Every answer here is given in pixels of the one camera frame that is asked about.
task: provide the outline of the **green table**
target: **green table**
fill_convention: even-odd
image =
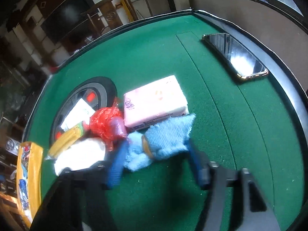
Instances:
[[[175,75],[190,113],[196,114],[191,138],[211,160],[232,169],[247,167],[275,211],[281,230],[299,214],[304,200],[307,149],[298,116],[272,74],[237,82],[201,41],[223,32],[193,13],[141,21],[111,33],[73,56],[48,82],[32,116],[28,140],[49,148],[52,121],[68,94],[85,80],[105,76],[125,92]],[[42,197],[55,180],[53,162],[43,161]],[[228,229],[232,188],[226,191],[221,230]],[[195,184],[183,156],[124,173],[108,191],[119,230],[193,230],[206,191]]]

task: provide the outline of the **light blue cloth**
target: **light blue cloth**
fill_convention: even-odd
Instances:
[[[196,115],[170,117],[169,119],[151,126],[144,134],[155,160],[164,160],[181,152],[187,152],[184,141],[189,134]],[[142,148],[142,134],[133,132],[128,135],[129,148],[124,161],[124,167],[137,171],[150,165],[150,159]]]

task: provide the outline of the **diamond-shaped decoration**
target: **diamond-shaped decoration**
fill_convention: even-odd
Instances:
[[[41,8],[45,8],[45,6],[46,6],[46,2],[41,2]]]

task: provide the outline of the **black tv screen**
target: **black tv screen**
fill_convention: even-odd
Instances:
[[[82,16],[81,13],[90,8],[91,2],[93,3],[92,0],[65,0],[46,18],[41,27],[54,44],[88,19],[87,15]]]

